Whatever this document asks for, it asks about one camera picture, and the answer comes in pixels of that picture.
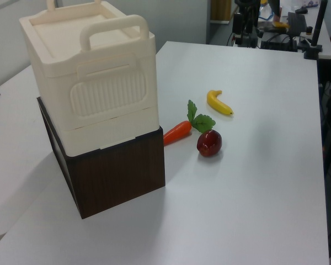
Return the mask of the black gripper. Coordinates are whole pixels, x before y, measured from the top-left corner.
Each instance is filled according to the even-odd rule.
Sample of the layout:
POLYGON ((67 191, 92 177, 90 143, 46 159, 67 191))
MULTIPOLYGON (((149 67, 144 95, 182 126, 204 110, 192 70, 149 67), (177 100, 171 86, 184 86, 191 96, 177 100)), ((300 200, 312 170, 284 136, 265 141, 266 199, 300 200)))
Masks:
POLYGON ((256 27, 259 16, 259 0, 236 0, 236 5, 239 7, 239 13, 235 13, 233 16, 235 44, 242 43, 242 26, 251 22, 252 29, 247 29, 245 33, 245 47, 257 47, 258 34, 256 27))

